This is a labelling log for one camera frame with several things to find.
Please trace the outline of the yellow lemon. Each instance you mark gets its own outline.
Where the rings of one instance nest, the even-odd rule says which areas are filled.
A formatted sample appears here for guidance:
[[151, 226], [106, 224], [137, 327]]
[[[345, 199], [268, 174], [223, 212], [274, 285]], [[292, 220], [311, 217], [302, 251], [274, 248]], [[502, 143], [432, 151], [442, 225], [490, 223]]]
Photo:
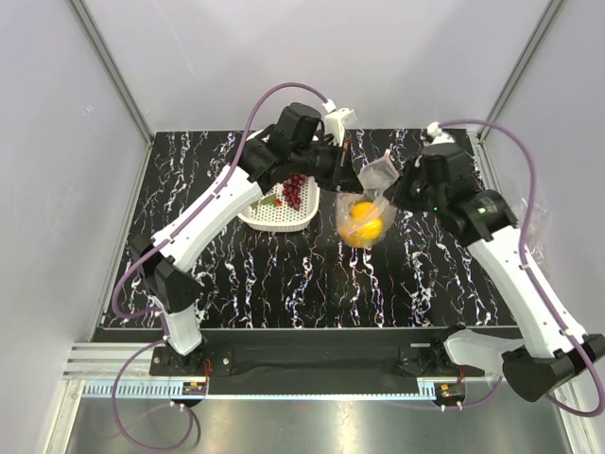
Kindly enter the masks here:
[[343, 237], [354, 248], [367, 248], [383, 234], [384, 222], [370, 201], [356, 203], [345, 226]]

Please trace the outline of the dark red grape bunch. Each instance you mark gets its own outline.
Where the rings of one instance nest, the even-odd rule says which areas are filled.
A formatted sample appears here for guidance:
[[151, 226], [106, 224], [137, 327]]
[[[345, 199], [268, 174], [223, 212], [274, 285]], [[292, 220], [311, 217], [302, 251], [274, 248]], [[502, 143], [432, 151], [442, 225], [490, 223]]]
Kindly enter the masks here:
[[306, 177], [302, 174], [292, 175], [290, 178], [283, 182], [282, 196], [287, 206], [299, 211], [302, 203], [301, 192], [304, 184], [306, 183]]

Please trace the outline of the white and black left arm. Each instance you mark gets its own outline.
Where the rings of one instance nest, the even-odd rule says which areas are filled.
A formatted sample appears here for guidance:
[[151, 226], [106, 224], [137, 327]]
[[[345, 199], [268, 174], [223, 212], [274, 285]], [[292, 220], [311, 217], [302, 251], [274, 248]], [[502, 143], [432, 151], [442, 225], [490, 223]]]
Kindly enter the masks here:
[[351, 108], [320, 114], [301, 103], [286, 106], [276, 123], [245, 138], [240, 156], [176, 220], [131, 242], [142, 283], [164, 316], [171, 363], [180, 372], [194, 374], [204, 361], [194, 309], [201, 287], [189, 273], [200, 254], [242, 211], [292, 176], [335, 193], [362, 193], [345, 140], [355, 120]]

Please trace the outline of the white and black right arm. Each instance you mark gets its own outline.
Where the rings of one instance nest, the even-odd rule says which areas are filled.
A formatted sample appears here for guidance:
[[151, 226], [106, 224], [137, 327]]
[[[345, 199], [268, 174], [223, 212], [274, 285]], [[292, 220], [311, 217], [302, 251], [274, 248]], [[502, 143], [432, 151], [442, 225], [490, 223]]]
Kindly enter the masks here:
[[604, 337], [589, 334], [565, 309], [529, 253], [504, 198], [482, 190], [454, 142], [426, 146], [387, 191], [400, 210], [431, 212], [490, 276], [513, 315], [517, 340], [482, 335], [460, 325], [431, 342], [429, 363], [441, 375], [470, 366], [504, 377], [535, 402], [604, 357]]

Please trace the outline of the clear pink-dotted zip bag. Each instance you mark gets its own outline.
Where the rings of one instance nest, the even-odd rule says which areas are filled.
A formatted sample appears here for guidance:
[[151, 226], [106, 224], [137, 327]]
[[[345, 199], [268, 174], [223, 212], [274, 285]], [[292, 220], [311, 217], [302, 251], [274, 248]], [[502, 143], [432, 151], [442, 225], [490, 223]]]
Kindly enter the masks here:
[[369, 249], [381, 241], [392, 226], [397, 209], [384, 197], [384, 192], [396, 182], [390, 150], [360, 169], [358, 179], [362, 194], [337, 195], [336, 225], [340, 238], [350, 247]]

